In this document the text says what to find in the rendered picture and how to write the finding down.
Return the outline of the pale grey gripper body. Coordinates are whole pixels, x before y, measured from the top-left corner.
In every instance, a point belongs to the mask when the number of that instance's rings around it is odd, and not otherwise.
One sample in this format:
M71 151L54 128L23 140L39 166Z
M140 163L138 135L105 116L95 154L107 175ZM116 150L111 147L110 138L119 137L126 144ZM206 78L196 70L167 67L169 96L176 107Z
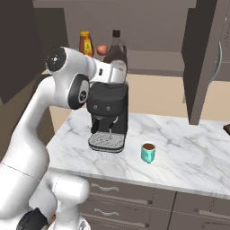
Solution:
M123 84L127 77L127 65L123 60L113 60L111 62L111 84Z

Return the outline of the grey-brown drawer front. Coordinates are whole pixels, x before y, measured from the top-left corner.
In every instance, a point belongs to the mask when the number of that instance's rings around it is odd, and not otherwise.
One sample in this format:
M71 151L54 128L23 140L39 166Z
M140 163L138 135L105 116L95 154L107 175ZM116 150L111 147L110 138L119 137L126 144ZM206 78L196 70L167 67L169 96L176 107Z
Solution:
M102 187L114 186L119 188L119 191L102 191L91 186L91 193L101 194L107 197L115 197L118 199L127 199L128 201L150 205L153 208L170 210L175 197L175 192L171 190L163 190L125 182L108 181L89 177L86 177L86 180L88 180L90 184L97 183Z
M94 212L94 208L104 212L118 212L119 216L105 217ZM88 198L80 205L80 212L94 230L168 230L171 215L168 210L99 197Z
M173 207L174 211L195 214L195 208L230 216L230 199L220 199L183 192L177 193Z

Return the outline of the orange honey bottle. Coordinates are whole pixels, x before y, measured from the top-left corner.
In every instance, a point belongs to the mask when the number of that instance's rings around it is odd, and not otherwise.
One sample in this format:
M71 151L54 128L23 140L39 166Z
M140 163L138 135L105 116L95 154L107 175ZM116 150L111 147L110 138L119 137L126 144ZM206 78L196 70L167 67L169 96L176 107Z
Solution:
M93 57L94 48L93 48L93 42L89 31L80 32L79 51L84 55Z

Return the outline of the red apple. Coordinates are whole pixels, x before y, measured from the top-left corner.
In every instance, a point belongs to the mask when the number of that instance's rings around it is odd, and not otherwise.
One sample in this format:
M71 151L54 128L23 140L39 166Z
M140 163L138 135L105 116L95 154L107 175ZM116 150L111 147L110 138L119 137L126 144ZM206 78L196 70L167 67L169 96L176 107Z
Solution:
M97 54L100 56L105 56L108 53L108 46L107 45L99 45L96 49Z

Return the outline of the dark syrup bottle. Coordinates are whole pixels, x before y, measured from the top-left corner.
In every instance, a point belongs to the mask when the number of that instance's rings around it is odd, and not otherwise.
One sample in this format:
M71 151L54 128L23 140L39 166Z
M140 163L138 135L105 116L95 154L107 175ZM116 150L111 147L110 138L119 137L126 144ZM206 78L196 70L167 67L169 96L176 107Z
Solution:
M128 72L127 47L120 38L120 30L112 31L111 46L103 61L112 64L124 74Z

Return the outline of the teal mug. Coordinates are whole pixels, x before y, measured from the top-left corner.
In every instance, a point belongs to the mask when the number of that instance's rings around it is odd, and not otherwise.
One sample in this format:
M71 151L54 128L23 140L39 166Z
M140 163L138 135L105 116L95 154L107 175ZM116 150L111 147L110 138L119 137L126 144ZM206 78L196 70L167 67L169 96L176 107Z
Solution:
M141 146L141 159L150 164L155 159L155 146L150 142L145 142Z

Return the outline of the open wall cabinet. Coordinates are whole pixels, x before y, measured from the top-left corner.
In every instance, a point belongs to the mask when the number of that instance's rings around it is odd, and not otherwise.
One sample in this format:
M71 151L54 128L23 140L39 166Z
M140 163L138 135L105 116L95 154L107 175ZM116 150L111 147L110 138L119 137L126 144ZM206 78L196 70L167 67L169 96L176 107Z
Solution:
M69 46L89 31L95 46L111 44L119 30L128 48L128 71L140 75L181 76L181 47L188 10L197 0L35 0L35 8L61 8Z

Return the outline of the black coffee machine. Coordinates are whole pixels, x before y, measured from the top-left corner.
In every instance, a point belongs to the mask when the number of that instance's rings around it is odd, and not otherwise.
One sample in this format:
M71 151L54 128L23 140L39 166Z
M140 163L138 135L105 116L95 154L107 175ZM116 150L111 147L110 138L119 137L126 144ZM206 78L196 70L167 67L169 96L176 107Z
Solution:
M92 119L89 147L95 151L121 152L128 132L128 85L93 84L86 108Z

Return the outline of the dark brown cabinet door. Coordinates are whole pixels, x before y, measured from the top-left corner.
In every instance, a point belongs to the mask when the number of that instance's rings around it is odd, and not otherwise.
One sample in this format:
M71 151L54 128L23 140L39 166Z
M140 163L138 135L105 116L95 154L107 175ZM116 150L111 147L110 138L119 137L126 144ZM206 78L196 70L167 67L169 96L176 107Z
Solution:
M184 94L191 125L199 124L226 17L230 17L230 0L197 0L196 7L188 11L181 53L185 65Z
M32 0L0 0L0 99L8 102L36 73Z

